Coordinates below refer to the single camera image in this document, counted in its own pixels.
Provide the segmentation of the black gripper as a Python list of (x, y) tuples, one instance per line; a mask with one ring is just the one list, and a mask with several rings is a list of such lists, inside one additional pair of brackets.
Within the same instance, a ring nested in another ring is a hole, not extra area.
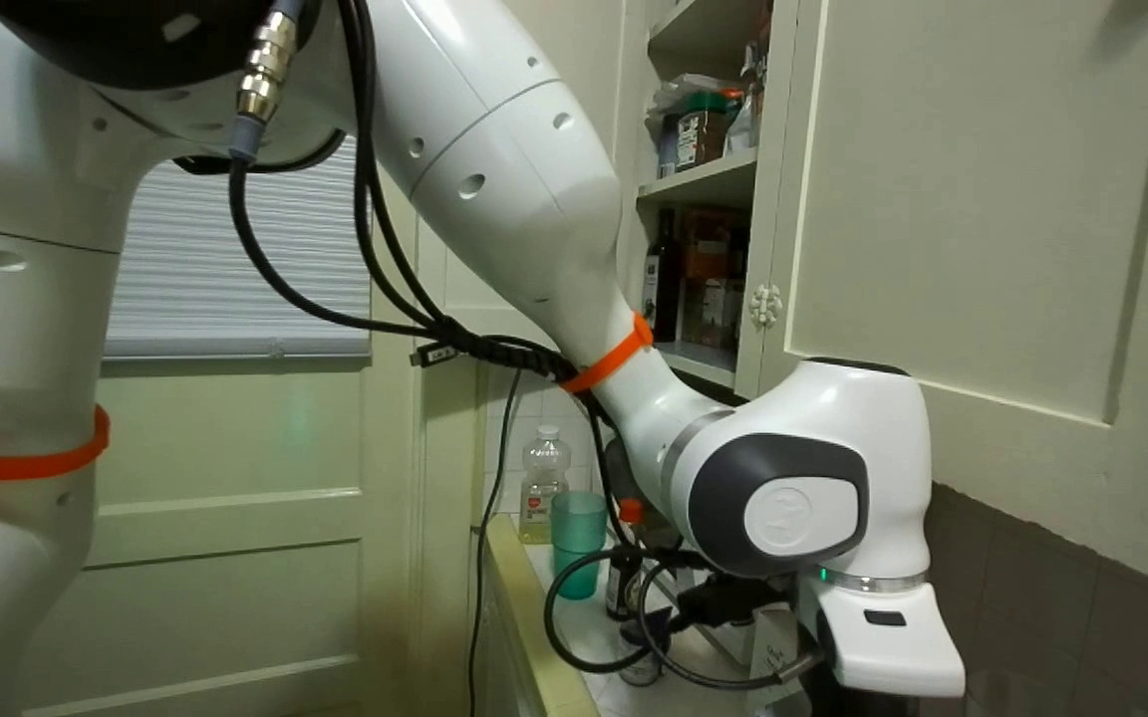
[(831, 653), (797, 623), (786, 589), (709, 573), (677, 595), (677, 617), (709, 645), (697, 673), (731, 680), (742, 717), (870, 717), (831, 676)]

